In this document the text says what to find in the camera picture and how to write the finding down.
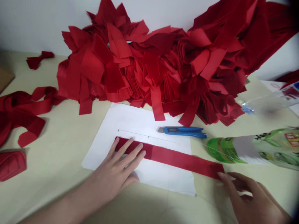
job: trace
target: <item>person's left hand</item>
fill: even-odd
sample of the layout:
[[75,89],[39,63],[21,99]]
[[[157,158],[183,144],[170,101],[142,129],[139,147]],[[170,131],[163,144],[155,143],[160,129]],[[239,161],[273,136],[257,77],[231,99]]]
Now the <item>person's left hand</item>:
[[130,174],[145,156],[145,151],[137,156],[143,144],[139,144],[129,155],[121,159],[133,141],[134,139],[130,138],[113,156],[119,142],[119,138],[116,138],[102,164],[83,185],[70,194],[73,205],[79,207],[76,211],[84,212],[84,216],[87,217],[114,199],[125,187],[139,182],[137,176]]

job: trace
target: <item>blue utility knife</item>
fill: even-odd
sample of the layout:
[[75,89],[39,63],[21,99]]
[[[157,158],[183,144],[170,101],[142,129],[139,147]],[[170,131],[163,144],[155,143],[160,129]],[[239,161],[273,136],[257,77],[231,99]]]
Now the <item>blue utility knife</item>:
[[206,133],[203,133],[202,130],[203,128],[192,127],[160,127],[158,132],[171,135],[184,135],[197,138],[206,138]]

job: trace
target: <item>paper template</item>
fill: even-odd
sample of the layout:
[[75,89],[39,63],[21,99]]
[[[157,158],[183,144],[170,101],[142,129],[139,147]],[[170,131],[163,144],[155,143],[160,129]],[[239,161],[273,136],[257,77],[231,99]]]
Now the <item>paper template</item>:
[[[105,159],[116,136],[134,137],[136,141],[176,150],[191,155],[190,137],[158,133],[162,126],[181,126],[179,118],[165,116],[155,121],[152,111],[125,104],[112,103],[105,119],[82,162],[86,169],[95,170]],[[143,159],[135,173],[141,183],[195,196],[192,172],[174,166]]]

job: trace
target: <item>white wall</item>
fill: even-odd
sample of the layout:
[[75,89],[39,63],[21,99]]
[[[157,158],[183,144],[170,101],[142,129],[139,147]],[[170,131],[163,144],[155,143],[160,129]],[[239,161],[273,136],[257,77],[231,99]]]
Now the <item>white wall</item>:
[[[218,0],[112,0],[123,2],[131,21],[144,19],[151,31],[171,25],[189,29],[193,19]],[[86,11],[97,13],[100,0],[0,0],[0,48],[69,55],[61,31],[90,24]],[[299,68],[299,36],[284,45],[256,73],[268,79]]]

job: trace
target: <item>fingernail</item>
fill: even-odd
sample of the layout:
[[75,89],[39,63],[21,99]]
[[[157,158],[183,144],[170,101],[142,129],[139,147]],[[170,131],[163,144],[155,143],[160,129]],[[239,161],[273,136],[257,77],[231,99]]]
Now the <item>fingernail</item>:
[[227,177],[227,175],[224,174],[224,173],[222,173],[222,172],[218,172],[217,174],[218,174],[218,176],[219,176],[221,179],[224,179],[224,178]]

